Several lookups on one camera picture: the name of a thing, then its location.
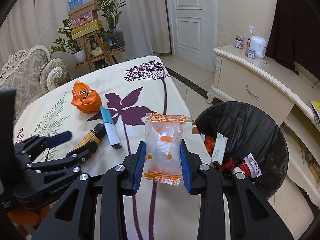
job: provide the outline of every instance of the cabinet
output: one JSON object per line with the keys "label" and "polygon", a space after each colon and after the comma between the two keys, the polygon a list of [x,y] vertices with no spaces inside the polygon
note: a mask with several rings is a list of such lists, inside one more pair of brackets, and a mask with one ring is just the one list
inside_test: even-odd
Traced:
{"label": "cabinet", "polygon": [[214,49],[215,79],[208,101],[240,101],[254,105],[292,132],[284,132],[288,150],[287,175],[305,189],[311,201],[320,206],[320,183],[308,169],[307,151],[320,163],[320,131],[311,109],[311,100],[320,102],[320,92],[311,82],[273,59],[251,59],[234,46]]}

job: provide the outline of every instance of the blue box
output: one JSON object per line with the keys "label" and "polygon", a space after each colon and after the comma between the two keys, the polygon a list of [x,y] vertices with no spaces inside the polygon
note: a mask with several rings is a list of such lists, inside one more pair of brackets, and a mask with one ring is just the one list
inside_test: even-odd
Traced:
{"label": "blue box", "polygon": [[69,1],[69,10],[71,11],[72,9],[85,4],[88,2],[88,0],[71,0]]}

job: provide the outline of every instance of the cabinet drawer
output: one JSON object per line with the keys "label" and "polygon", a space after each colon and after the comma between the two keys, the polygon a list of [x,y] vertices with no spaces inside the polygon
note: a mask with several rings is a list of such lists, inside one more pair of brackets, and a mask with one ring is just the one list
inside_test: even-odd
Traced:
{"label": "cabinet drawer", "polygon": [[262,78],[226,58],[222,58],[218,89],[239,102],[260,108],[279,126],[293,107],[291,101]]}

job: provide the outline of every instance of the drawer handle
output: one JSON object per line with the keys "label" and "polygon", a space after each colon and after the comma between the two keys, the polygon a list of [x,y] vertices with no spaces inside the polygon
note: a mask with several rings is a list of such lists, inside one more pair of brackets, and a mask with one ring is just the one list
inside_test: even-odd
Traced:
{"label": "drawer handle", "polygon": [[252,93],[252,92],[250,91],[250,88],[249,88],[249,85],[248,85],[248,84],[245,86],[245,89],[246,89],[250,94],[254,95],[254,97],[255,97],[256,100],[258,101],[259,96],[256,95],[255,93]]}

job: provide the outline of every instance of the white door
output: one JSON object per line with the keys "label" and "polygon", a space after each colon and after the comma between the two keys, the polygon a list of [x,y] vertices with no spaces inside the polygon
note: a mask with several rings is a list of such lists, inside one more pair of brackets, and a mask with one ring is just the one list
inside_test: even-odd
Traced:
{"label": "white door", "polygon": [[173,54],[214,71],[218,41],[217,0],[167,0]]}

